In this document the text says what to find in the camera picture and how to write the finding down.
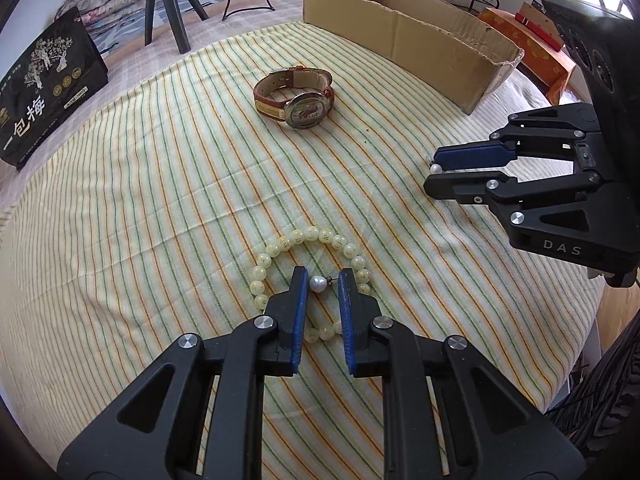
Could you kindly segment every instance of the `small bead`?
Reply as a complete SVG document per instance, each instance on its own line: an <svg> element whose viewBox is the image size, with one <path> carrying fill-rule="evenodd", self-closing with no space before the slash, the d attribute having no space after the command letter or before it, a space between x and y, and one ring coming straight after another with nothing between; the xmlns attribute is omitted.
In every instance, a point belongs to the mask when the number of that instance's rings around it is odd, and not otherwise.
<svg viewBox="0 0 640 480"><path fill-rule="evenodd" d="M342 235L335 235L334 239L331 240L331 247L333 247L336 251L339 251L347 244L347 238Z"/></svg>
<svg viewBox="0 0 640 480"><path fill-rule="evenodd" d="M315 242L320 236L320 229L315 225L310 225L305 229L305 240L307 242Z"/></svg>
<svg viewBox="0 0 640 480"><path fill-rule="evenodd" d="M279 248L281 253L285 253L291 248L291 240L288 236L281 236L276 242L276 247Z"/></svg>
<svg viewBox="0 0 640 480"><path fill-rule="evenodd" d="M259 281L254 281L249 283L249 290L254 296L258 296L259 294L264 293L264 283Z"/></svg>
<svg viewBox="0 0 640 480"><path fill-rule="evenodd" d="M267 308L267 303L269 303L269 297L264 294L258 294L254 300L255 306L258 307L258 310L264 310Z"/></svg>
<svg viewBox="0 0 640 480"><path fill-rule="evenodd" d="M291 240L291 243L294 245L300 245L305 241L305 235L300 229L293 229L289 235L289 240Z"/></svg>
<svg viewBox="0 0 640 480"><path fill-rule="evenodd" d="M358 272L359 270L364 269L367 266L367 261L362 256L356 256L353 260L351 260L351 269Z"/></svg>
<svg viewBox="0 0 640 480"><path fill-rule="evenodd" d="M309 288L314 292L322 292L326 289L326 278L324 276L314 276L309 280Z"/></svg>
<svg viewBox="0 0 640 480"><path fill-rule="evenodd" d="M330 244L334 240L335 233L331 231L331 229L322 229L320 231L320 236L318 240L320 240L323 244Z"/></svg>
<svg viewBox="0 0 640 480"><path fill-rule="evenodd" d="M271 257L267 253L258 254L255 264L268 269L271 265Z"/></svg>
<svg viewBox="0 0 640 480"><path fill-rule="evenodd" d="M280 254L280 249L276 244L269 243L267 244L267 247L265 248L264 252L267 253L267 256L270 256L271 258L275 258L276 256L278 256L278 254Z"/></svg>
<svg viewBox="0 0 640 480"><path fill-rule="evenodd" d="M369 283L370 279L371 273L367 269L356 272L356 283Z"/></svg>
<svg viewBox="0 0 640 480"><path fill-rule="evenodd" d="M334 335L335 330L333 325L325 325L321 326L320 330L318 330L318 335L322 341L329 341Z"/></svg>
<svg viewBox="0 0 640 480"><path fill-rule="evenodd" d="M315 343L318 341L318 330L315 328L307 328L305 329L305 341L307 343Z"/></svg>
<svg viewBox="0 0 640 480"><path fill-rule="evenodd" d="M342 254L351 260L358 256L358 248L354 244L346 244L342 250Z"/></svg>
<svg viewBox="0 0 640 480"><path fill-rule="evenodd" d="M251 271L252 282L261 282L266 277L267 277L267 271L264 267L261 267L260 265L255 266L254 270Z"/></svg>

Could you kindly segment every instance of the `brown leather strap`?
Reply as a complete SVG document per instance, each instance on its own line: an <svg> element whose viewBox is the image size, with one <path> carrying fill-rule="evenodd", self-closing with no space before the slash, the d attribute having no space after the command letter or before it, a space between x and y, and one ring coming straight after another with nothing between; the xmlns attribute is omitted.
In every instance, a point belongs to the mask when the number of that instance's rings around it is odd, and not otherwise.
<svg viewBox="0 0 640 480"><path fill-rule="evenodd" d="M276 90L284 88L314 88L334 103L334 91L331 88L333 78L327 70L296 66L270 73L258 81L254 87L255 108L277 121L284 121L284 108L290 99L277 101L270 97Z"/></svg>

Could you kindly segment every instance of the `open cardboard box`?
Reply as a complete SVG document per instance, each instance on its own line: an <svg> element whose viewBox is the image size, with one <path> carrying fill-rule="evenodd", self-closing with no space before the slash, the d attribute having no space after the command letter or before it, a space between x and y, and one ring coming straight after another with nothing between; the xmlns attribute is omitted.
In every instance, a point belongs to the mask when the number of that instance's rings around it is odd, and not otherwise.
<svg viewBox="0 0 640 480"><path fill-rule="evenodd" d="M524 51L441 0L304 0L304 20L374 51L470 114Z"/></svg>

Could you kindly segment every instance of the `black box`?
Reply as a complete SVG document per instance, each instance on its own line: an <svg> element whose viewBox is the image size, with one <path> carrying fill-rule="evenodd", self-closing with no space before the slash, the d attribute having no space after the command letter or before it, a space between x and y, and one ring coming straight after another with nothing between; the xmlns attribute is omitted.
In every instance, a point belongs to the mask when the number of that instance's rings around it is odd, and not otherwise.
<svg viewBox="0 0 640 480"><path fill-rule="evenodd" d="M20 170L31 153L108 83L78 8L31 43L0 83L0 158Z"/></svg>

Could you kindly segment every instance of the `striped bedsheet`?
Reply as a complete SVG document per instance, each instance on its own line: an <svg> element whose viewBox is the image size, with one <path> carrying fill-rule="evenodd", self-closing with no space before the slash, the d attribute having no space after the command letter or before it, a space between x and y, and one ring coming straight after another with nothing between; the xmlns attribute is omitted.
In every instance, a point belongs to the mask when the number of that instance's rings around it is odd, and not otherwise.
<svg viewBox="0 0 640 480"><path fill-rule="evenodd" d="M265 73L334 75L334 110L294 131L256 113ZM331 227L369 262L383 313L417 333L465 335L540 409L593 322L602 284L513 250L483 206L434 202L422 183L443 144L506 122L492 94L471 116L391 62L303 22L207 46L98 111L0 216L0 386L51 463L181 333L228 333L256 316L249 272L265 241ZM524 159L524 179L570 172ZM348 262L295 247L294 265ZM308 325L338 319L337 291L310 296ZM383 466L381 386L353 380L342 342L306 344L299 376L268 378L264 478L372 479Z"/></svg>

